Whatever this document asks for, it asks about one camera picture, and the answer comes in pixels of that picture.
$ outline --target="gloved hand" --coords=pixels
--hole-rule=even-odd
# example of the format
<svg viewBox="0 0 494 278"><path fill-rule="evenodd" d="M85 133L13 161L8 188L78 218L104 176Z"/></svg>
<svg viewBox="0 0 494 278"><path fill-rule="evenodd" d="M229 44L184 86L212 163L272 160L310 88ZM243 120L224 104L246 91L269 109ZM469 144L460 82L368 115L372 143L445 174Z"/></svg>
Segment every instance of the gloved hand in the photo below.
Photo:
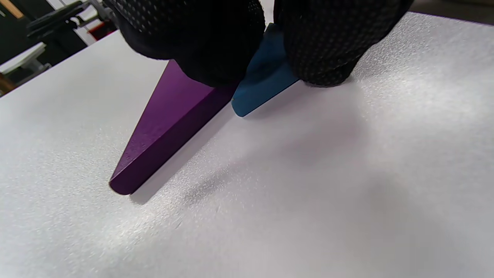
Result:
<svg viewBox="0 0 494 278"><path fill-rule="evenodd" d="M398 23L413 0L276 0L288 63L310 84L344 82L359 59Z"/></svg>
<svg viewBox="0 0 494 278"><path fill-rule="evenodd" d="M258 0L107 0L136 52L211 87L240 81L262 40Z"/></svg>
<svg viewBox="0 0 494 278"><path fill-rule="evenodd" d="M127 43L155 59L175 59L211 87L241 80L262 40L258 0L106 0ZM276 0L288 62L301 80L342 83L413 0Z"/></svg>

